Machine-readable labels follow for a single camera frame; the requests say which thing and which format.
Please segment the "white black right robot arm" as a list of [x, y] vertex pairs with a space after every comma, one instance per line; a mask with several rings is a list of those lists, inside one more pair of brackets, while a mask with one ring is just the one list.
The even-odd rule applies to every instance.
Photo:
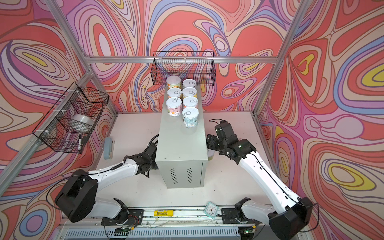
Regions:
[[292, 239], [309, 224], [314, 203], [287, 187], [262, 160], [250, 141], [238, 139], [228, 121], [217, 123], [215, 131], [215, 135], [206, 137], [207, 148], [242, 167], [271, 201], [270, 205], [265, 205], [243, 198], [235, 204], [231, 219], [240, 223], [254, 220], [270, 226], [280, 240]]

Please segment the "can one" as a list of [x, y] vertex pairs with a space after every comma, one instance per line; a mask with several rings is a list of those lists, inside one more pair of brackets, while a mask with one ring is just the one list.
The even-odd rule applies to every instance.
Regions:
[[167, 110], [170, 116], [177, 117], [181, 114], [182, 100], [177, 97], [168, 98], [166, 101]]

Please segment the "pink label can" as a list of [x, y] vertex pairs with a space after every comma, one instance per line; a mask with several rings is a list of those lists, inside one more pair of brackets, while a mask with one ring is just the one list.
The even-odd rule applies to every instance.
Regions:
[[193, 96], [185, 97], [183, 99], [183, 105], [185, 108], [187, 107], [198, 108], [198, 103], [199, 103], [198, 99]]
[[170, 88], [167, 90], [168, 98], [180, 98], [182, 90], [180, 88]]

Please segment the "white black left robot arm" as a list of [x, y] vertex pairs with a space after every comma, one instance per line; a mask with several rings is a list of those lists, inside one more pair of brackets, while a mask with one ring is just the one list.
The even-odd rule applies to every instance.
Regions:
[[137, 175], [149, 178], [150, 170], [156, 165], [157, 143], [151, 141], [143, 152], [125, 156], [118, 164], [90, 172], [75, 171], [56, 196], [56, 206], [72, 223], [96, 217], [116, 225], [125, 224], [130, 217], [126, 204], [117, 198], [100, 198], [98, 193], [126, 178]]

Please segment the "orange fruit can plastic lid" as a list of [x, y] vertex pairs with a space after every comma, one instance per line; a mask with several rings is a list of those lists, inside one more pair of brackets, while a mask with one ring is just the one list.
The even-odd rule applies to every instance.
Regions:
[[166, 79], [166, 84], [168, 89], [171, 88], [181, 88], [181, 78], [179, 76], [169, 76]]

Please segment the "blue can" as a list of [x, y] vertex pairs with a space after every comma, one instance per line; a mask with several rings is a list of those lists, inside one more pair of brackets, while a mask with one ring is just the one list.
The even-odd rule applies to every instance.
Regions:
[[199, 110], [195, 107], [186, 107], [182, 111], [183, 122], [187, 128], [194, 128], [198, 124]]

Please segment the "white brown label can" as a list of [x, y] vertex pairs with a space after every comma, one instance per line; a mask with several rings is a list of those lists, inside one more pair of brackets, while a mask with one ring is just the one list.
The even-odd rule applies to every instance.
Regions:
[[183, 88], [194, 88], [197, 82], [193, 79], [185, 79], [183, 81]]

